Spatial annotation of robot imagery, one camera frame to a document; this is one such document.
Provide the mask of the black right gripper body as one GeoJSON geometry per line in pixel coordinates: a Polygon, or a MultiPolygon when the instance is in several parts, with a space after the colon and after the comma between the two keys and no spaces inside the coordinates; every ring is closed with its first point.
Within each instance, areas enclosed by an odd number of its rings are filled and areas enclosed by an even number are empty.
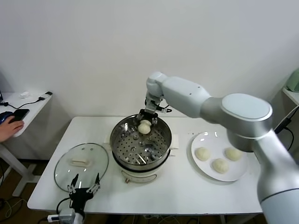
{"type": "Polygon", "coordinates": [[[152,120],[153,117],[157,117],[157,113],[152,114],[152,113],[146,112],[145,109],[141,109],[139,111],[139,113],[143,114],[142,120],[152,120]]]}

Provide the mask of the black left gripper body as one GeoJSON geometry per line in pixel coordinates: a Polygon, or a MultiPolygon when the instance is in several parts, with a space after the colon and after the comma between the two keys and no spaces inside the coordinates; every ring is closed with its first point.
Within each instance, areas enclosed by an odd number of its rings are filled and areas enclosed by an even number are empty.
{"type": "Polygon", "coordinates": [[[71,208],[75,212],[84,212],[86,202],[93,198],[93,192],[89,188],[76,188],[69,193],[69,197],[72,200],[71,208]]]}

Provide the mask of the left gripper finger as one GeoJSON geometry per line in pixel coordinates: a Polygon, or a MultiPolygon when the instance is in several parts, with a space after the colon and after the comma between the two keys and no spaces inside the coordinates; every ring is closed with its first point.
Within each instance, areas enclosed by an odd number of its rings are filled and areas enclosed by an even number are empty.
{"type": "Polygon", "coordinates": [[[75,190],[76,183],[78,181],[78,174],[72,179],[71,183],[67,185],[67,189],[69,193],[72,193],[75,190]]]}
{"type": "Polygon", "coordinates": [[[100,174],[98,173],[96,176],[94,185],[92,185],[86,192],[87,193],[96,193],[99,188],[100,188],[100,174]]]}

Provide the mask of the bare person hand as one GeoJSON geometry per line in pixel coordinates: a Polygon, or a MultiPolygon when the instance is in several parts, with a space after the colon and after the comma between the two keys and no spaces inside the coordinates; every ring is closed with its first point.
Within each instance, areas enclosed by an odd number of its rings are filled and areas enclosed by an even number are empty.
{"type": "Polygon", "coordinates": [[[10,116],[0,125],[0,141],[4,142],[16,134],[19,130],[24,127],[22,120],[14,121],[14,116],[10,116]]]}

